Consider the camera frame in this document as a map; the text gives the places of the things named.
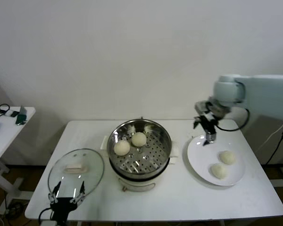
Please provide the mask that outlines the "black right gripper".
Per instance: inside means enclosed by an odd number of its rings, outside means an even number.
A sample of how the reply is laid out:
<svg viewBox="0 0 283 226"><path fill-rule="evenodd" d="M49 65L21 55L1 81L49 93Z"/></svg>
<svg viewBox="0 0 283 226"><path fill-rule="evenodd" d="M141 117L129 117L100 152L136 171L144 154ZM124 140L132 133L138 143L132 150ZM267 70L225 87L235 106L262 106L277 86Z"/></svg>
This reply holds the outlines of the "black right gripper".
<svg viewBox="0 0 283 226"><path fill-rule="evenodd" d="M216 139L215 126L218 124L217 117L212 113L203 113L194 118L193 128L195 129L199 124L201 124L206 132L203 145L205 146L214 143Z"/></svg>

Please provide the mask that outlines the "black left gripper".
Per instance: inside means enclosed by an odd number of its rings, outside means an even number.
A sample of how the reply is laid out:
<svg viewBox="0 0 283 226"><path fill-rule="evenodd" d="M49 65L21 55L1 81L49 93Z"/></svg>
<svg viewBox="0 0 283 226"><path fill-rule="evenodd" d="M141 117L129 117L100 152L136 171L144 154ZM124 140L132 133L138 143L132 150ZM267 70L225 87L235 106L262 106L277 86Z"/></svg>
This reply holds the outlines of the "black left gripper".
<svg viewBox="0 0 283 226"><path fill-rule="evenodd" d="M60 185L61 181L48 194L50 208L53 211L51 218L53 221L67 221L69 213L77 209L77 203L81 203L85 199L84 181L81 184L79 195L73 199L70 197L57 198Z"/></svg>

